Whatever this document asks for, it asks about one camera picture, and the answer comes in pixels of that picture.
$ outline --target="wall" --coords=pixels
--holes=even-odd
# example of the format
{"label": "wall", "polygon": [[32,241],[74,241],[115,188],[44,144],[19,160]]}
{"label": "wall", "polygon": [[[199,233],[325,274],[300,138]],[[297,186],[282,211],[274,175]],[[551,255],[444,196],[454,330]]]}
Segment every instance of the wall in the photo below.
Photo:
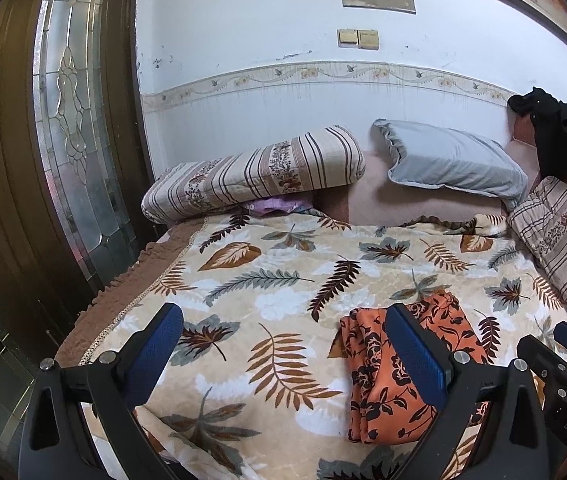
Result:
{"label": "wall", "polygon": [[[137,1],[138,76],[150,100],[229,72],[335,60],[442,70],[517,93],[541,86],[567,101],[567,45],[501,0],[415,0],[414,15],[344,8],[341,0]],[[337,28],[376,29],[381,48],[339,48]],[[291,137],[323,124],[319,119],[350,128],[365,148],[374,145],[369,124],[380,116],[426,115],[506,142],[503,104],[433,92],[399,82],[391,89],[326,82],[146,106],[154,172]]]}

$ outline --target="bedspread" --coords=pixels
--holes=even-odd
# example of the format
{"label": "bedspread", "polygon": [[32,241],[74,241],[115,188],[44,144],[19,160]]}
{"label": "bedspread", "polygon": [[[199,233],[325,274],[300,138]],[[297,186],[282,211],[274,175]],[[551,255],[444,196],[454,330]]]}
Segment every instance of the bedspread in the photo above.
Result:
{"label": "bedspread", "polygon": [[[120,349],[165,301],[185,329],[138,420],[157,450],[198,478],[389,478],[412,444],[348,442],[352,380],[339,319],[449,291],[490,363],[506,365],[532,333],[552,336],[567,311],[505,219],[475,232],[350,226],[292,214],[206,219],[166,272],[124,309],[82,362]],[[90,428],[103,436],[88,413]],[[459,469],[473,435],[457,449]]]}

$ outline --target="purple fabric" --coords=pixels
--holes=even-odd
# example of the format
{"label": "purple fabric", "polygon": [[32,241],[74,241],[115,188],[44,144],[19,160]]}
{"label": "purple fabric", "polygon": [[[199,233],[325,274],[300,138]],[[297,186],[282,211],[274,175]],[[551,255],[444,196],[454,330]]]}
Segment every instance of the purple fabric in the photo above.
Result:
{"label": "purple fabric", "polygon": [[285,195],[258,198],[243,204],[248,212],[254,216],[263,216],[272,212],[286,214],[298,213],[312,207],[312,192],[289,193]]}

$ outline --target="light blue pillow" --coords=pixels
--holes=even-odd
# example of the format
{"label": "light blue pillow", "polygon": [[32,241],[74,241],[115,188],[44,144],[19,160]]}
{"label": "light blue pillow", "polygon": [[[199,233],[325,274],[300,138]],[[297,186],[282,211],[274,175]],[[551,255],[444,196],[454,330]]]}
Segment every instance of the light blue pillow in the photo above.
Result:
{"label": "light blue pillow", "polygon": [[409,121],[377,119],[390,148],[388,177],[403,186],[445,186],[500,198],[508,211],[525,198],[528,176],[495,141]]}

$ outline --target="leaded glass pattern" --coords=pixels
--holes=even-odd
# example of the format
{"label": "leaded glass pattern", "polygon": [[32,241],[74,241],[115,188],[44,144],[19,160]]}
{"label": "leaded glass pattern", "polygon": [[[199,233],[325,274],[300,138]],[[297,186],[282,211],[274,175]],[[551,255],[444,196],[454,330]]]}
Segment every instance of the leaded glass pattern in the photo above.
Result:
{"label": "leaded glass pattern", "polygon": [[33,91],[39,149],[58,218],[96,292],[134,263],[103,110],[103,0],[42,0]]}

